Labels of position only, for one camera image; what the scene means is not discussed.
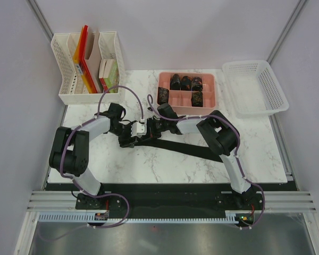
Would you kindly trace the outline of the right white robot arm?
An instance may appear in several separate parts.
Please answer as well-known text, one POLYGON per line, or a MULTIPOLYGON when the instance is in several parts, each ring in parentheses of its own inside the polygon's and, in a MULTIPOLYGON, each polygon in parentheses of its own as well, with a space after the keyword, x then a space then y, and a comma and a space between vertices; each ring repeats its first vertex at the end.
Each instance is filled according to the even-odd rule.
POLYGON ((158 118, 154 116, 147 120, 147 132, 138 139, 136 146, 160 148, 223 163, 231 181, 233 204, 238 209, 245 209, 254 201, 254 184, 246 178, 237 154, 240 134, 219 110, 205 117, 179 117, 168 103, 164 103, 157 108, 157 113, 158 118), (161 134, 165 131, 176 135, 200 134, 207 146, 162 140, 161 134))

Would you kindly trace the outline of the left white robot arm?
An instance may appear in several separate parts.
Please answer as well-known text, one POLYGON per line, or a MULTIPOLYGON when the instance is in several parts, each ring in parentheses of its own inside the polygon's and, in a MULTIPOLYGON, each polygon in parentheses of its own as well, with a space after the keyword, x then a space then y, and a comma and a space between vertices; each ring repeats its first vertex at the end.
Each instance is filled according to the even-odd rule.
POLYGON ((77 127, 57 128, 51 153, 49 166, 59 174, 73 182, 80 190, 76 195, 75 208, 77 210, 109 210, 113 202, 118 207, 130 205, 119 194, 106 195, 103 185, 88 167, 89 144, 98 136, 112 133, 121 138, 124 134, 131 137, 131 128, 137 121, 127 121, 124 124, 126 110, 119 104, 111 103, 108 110, 98 112, 94 117, 77 127))

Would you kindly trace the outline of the long black necktie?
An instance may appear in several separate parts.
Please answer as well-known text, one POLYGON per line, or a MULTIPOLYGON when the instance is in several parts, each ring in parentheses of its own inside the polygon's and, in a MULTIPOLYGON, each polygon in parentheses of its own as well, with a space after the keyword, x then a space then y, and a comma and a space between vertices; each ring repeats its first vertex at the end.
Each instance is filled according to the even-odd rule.
POLYGON ((188 156, 194 156, 202 159, 211 160, 214 162, 222 163, 220 156, 214 154, 210 148, 202 147, 192 144, 179 143, 174 141, 167 141, 161 139, 149 140, 149 141, 138 141, 135 146, 147 146, 159 149, 165 149, 168 151, 179 152, 188 156))

